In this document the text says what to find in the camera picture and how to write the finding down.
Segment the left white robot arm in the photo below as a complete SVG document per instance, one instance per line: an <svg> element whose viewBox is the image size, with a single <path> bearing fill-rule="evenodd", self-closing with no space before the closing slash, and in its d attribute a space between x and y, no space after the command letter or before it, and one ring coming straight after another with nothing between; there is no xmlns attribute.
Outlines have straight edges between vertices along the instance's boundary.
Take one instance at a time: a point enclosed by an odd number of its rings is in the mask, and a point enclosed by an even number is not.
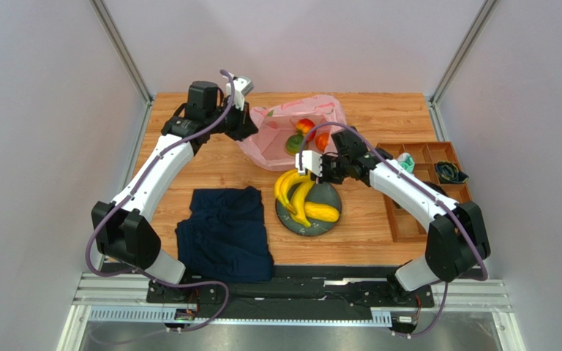
<svg viewBox="0 0 562 351"><path fill-rule="evenodd" d="M99 201L91 210L94 232L87 246L124 263L128 271L164 285L179 284L185 265L162 249L151 226L153 215L174 178L211 135L243 141L258 132L246 101L253 88L245 76L229 75L224 89L209 81L193 82L187 101L165 122L138 173L109 203Z"/></svg>

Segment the dark green rolled sock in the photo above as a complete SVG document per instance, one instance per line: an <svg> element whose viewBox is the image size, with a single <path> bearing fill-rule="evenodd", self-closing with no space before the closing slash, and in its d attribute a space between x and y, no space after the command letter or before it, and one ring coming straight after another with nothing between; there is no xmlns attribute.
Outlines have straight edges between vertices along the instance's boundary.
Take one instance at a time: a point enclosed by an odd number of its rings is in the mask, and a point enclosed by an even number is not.
<svg viewBox="0 0 562 351"><path fill-rule="evenodd" d="M461 171L453 162L437 162L435 172L442 184L466 184L469 179L469 175Z"/></svg>

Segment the brown wooden compartment tray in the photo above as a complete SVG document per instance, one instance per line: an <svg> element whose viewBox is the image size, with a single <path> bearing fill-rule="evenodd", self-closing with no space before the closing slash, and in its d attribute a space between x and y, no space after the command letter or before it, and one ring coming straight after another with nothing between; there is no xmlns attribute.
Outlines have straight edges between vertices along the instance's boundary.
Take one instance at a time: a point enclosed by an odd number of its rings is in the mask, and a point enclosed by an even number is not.
<svg viewBox="0 0 562 351"><path fill-rule="evenodd" d="M467 184L442 184L435 172L439 161L453 162L462 170L450 142L379 143L378 147L393 156L385 166L377 166L371 177L372 187L383 193L393 241L424 243L429 224L437 215L446 214L438 201L453 208L456 203L472 200ZM413 173L397 161L404 152L415 160ZM442 186L447 196L429 188L425 181Z"/></svg>

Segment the yellow banana bunch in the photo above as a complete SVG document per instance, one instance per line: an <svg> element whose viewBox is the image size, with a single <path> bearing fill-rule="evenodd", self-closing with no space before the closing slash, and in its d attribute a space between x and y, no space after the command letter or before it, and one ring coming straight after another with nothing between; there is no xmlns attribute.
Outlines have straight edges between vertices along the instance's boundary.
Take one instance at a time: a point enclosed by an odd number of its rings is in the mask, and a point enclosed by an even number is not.
<svg viewBox="0 0 562 351"><path fill-rule="evenodd" d="M310 173L300 175L296 170L283 173L274 185L274 196L289 213L291 219L304 227L311 227L305 212L306 197L314 185Z"/></svg>

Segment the orange fake fruit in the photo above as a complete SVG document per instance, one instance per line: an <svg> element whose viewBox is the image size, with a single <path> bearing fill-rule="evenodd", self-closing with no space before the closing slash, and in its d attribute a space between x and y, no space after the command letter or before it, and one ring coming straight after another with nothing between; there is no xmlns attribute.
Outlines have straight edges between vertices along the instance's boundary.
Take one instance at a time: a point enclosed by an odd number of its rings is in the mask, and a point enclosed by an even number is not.
<svg viewBox="0 0 562 351"><path fill-rule="evenodd" d="M329 145L330 134L328 132L323 132L315 137L315 146L319 151L325 152L327 146Z"/></svg>

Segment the green fake mango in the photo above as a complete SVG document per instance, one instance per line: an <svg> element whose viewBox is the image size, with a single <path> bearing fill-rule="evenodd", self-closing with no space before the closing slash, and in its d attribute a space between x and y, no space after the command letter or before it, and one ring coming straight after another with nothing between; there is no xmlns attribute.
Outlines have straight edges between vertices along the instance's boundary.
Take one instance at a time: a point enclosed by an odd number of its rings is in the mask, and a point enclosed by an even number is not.
<svg viewBox="0 0 562 351"><path fill-rule="evenodd" d="M299 153L303 140L304 137L299 134L291 135L285 142L285 151L291 156Z"/></svg>

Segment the pink plastic bag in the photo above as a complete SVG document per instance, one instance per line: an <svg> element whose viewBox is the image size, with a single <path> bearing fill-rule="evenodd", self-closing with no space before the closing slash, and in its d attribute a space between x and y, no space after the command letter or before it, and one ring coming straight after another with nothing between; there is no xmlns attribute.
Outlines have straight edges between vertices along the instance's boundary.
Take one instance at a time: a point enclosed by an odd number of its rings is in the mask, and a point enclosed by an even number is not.
<svg viewBox="0 0 562 351"><path fill-rule="evenodd" d="M238 142L238 146L257 166L274 172L294 167L295 154L311 127L325 122L347 123L341 103L325 94L274 107L253 107L250 116L258 133Z"/></svg>

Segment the yellow fake starfruit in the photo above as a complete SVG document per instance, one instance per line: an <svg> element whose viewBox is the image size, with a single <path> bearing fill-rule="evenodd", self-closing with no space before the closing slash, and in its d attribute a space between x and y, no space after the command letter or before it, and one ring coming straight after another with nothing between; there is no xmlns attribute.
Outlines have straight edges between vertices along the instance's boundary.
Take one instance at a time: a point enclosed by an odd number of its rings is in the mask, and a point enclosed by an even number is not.
<svg viewBox="0 0 562 351"><path fill-rule="evenodd" d="M335 223L340 218L340 211L335 207L323 203L306 202L304 211L309 219L321 222Z"/></svg>

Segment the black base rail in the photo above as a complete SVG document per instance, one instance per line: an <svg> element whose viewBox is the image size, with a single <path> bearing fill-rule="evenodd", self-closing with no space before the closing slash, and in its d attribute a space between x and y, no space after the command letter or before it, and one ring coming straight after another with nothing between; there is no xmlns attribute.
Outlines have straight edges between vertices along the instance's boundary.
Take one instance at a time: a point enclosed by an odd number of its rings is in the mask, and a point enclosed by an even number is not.
<svg viewBox="0 0 562 351"><path fill-rule="evenodd" d="M176 304L179 311L192 307L196 317L270 321L363 321L378 308L404 308L412 312L436 305L425 285L394 296L387 279L392 266L278 265L267 282L228 282L176 289L149 282L148 303Z"/></svg>

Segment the dark blue-grey ceramic plate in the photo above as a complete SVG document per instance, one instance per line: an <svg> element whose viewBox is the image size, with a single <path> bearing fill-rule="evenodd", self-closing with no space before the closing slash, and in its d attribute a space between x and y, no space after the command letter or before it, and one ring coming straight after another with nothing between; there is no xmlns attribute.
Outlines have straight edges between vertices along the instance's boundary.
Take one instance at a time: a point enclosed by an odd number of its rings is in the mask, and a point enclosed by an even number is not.
<svg viewBox="0 0 562 351"><path fill-rule="evenodd" d="M275 210L282 226L301 236L323 235L339 222L342 204L337 190L328 183L314 184L304 200L304 213L309 226L297 222L290 212L275 200Z"/></svg>

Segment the navy blue cloth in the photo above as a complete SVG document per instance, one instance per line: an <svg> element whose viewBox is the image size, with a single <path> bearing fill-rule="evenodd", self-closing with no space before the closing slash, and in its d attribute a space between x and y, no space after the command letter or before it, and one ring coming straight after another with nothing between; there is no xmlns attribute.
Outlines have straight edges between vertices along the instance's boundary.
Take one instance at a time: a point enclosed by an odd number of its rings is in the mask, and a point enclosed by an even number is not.
<svg viewBox="0 0 562 351"><path fill-rule="evenodd" d="M196 189L191 215L176 225L178 259L223 282L268 282L274 275L261 191Z"/></svg>

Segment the red yellow fake apple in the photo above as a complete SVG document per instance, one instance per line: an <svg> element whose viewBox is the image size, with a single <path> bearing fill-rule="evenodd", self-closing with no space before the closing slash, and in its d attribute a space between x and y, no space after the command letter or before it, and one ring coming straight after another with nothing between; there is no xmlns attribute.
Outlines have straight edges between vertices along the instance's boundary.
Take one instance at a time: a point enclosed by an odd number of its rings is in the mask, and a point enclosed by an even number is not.
<svg viewBox="0 0 562 351"><path fill-rule="evenodd" d="M310 134L312 128L315 127L314 121L309 118L302 118L295 123L295 130L298 134L306 137Z"/></svg>

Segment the teal white sock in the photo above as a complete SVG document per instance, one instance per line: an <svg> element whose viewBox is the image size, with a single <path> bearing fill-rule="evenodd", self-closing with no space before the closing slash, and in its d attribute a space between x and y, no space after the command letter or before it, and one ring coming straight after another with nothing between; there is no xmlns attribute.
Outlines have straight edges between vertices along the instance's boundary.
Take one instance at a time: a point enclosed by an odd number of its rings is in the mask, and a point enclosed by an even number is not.
<svg viewBox="0 0 562 351"><path fill-rule="evenodd" d="M415 160L410 153L404 152L397 157L400 167L408 173L413 173L415 170Z"/></svg>

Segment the black rolled sock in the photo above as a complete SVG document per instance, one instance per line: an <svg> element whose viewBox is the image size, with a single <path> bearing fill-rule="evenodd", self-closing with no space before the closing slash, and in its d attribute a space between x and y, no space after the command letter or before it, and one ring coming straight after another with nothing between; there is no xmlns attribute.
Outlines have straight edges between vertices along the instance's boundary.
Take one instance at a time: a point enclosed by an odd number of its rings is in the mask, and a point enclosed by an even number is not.
<svg viewBox="0 0 562 351"><path fill-rule="evenodd" d="M431 182L431 181L425 181L424 183L425 183L429 188L435 190L436 192L438 192L438 193L440 193L440 194L442 194L442 195L444 195L444 196L447 196L447 193L446 193L446 191L443 189L442 186L440 186L440 185L438 185L438 184L435 184L435 183L433 183L433 182Z"/></svg>

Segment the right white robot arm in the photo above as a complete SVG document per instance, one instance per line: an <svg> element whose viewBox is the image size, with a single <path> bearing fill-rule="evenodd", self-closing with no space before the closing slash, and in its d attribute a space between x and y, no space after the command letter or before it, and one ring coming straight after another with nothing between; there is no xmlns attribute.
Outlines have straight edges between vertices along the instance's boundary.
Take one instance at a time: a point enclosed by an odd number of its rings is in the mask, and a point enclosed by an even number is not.
<svg viewBox="0 0 562 351"><path fill-rule="evenodd" d="M354 127L343 127L331 137L336 150L321 156L315 171L322 181L361 181L400 205L427 232L424 253L387 279L397 292L413 292L462 277L488 278L484 260L490 256L490 244L482 210L475 202L458 202L428 186L391 154L373 147ZM470 274L474 267L481 273Z"/></svg>

